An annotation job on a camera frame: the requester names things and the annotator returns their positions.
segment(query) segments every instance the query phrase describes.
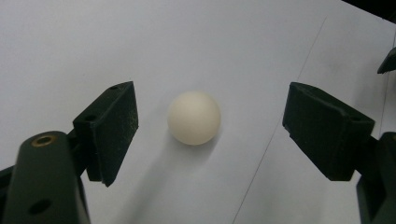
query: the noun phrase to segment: screw hole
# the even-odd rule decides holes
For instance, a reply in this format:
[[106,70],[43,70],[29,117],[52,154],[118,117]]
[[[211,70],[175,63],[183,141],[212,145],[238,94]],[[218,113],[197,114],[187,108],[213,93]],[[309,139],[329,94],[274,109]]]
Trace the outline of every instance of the screw hole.
[[44,146],[47,146],[47,145],[51,144],[52,142],[54,142],[55,139],[56,139],[55,135],[39,136],[32,142],[32,146],[33,147],[44,147]]
[[85,117],[85,120],[87,120],[87,121],[94,121],[95,119],[96,119],[95,115],[89,115],[89,116]]
[[41,201],[38,201],[37,203],[34,203],[32,206],[30,206],[29,214],[34,216],[43,213],[47,209],[49,209],[50,205],[51,205],[51,201],[48,199],[43,199]]

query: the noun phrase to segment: black mechanical part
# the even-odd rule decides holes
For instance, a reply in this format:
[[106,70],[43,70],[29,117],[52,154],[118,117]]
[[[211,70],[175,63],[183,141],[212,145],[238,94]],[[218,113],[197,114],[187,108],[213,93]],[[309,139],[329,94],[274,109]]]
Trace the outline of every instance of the black mechanical part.
[[292,82],[283,126],[330,180],[348,181],[375,122],[318,88]]
[[361,173],[357,186],[362,224],[396,220],[396,133],[379,141],[374,121],[328,93],[291,83],[283,125],[302,152],[330,180]]
[[90,180],[111,185],[138,128],[134,83],[107,89],[73,124],[78,141],[92,156],[87,167]]
[[0,220],[3,219],[3,213],[7,201],[7,190],[9,182],[12,177],[13,166],[8,167],[5,170],[0,171]]
[[378,74],[384,74],[386,72],[390,72],[396,69],[396,48],[392,49],[384,62],[378,68]]
[[68,135],[26,140],[0,171],[0,223],[90,222],[79,177],[89,167],[107,186],[115,180],[138,127],[134,83],[109,88],[74,123]]
[[385,224],[396,220],[396,133],[384,133],[375,148],[380,176],[358,183],[361,223]]
[[384,20],[396,22],[396,7],[389,0],[343,0]]
[[42,133],[20,148],[3,223],[89,223],[65,133]]

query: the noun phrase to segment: white ball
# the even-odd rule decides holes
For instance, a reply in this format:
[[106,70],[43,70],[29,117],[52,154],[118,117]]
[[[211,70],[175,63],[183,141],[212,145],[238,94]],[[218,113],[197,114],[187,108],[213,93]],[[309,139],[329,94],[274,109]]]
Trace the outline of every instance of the white ball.
[[220,121],[218,104],[201,91],[184,92],[169,106],[169,131],[187,145],[197,146],[212,139],[219,130]]

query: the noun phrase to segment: ping pong ball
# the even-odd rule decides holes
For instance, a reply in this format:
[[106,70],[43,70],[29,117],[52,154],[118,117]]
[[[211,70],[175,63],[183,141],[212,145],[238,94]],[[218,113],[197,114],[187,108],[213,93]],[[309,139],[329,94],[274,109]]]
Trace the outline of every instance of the ping pong ball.
[[219,130],[221,115],[216,101],[207,93],[181,93],[169,106],[168,127],[180,142],[197,146],[208,142]]

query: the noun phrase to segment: white table surface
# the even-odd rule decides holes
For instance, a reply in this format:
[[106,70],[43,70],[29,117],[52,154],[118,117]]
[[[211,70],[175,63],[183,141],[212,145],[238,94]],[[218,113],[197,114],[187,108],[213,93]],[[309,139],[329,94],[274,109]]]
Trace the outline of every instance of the white table surface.
[[[396,131],[396,74],[376,73],[395,27],[336,0],[2,1],[0,168],[132,80],[140,127],[116,182],[82,176],[92,223],[360,223],[359,174],[330,182],[280,120],[299,81],[374,119],[374,137]],[[189,90],[222,112],[200,147],[167,131]]]

